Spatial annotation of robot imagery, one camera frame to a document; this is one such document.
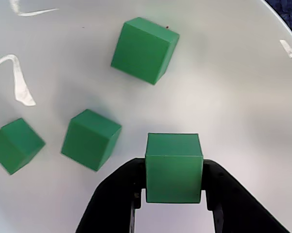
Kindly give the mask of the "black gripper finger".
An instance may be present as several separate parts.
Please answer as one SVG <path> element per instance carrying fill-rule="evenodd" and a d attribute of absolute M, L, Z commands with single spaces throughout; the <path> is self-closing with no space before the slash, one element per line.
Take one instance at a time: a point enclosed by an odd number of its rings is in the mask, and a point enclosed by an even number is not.
<path fill-rule="evenodd" d="M 202 190 L 216 233 L 287 233 L 288 230 L 218 163 L 203 164 Z"/>
<path fill-rule="evenodd" d="M 134 158 L 96 188 L 76 229 L 77 233 L 133 233 L 135 210 L 146 188 L 144 158 Z"/>

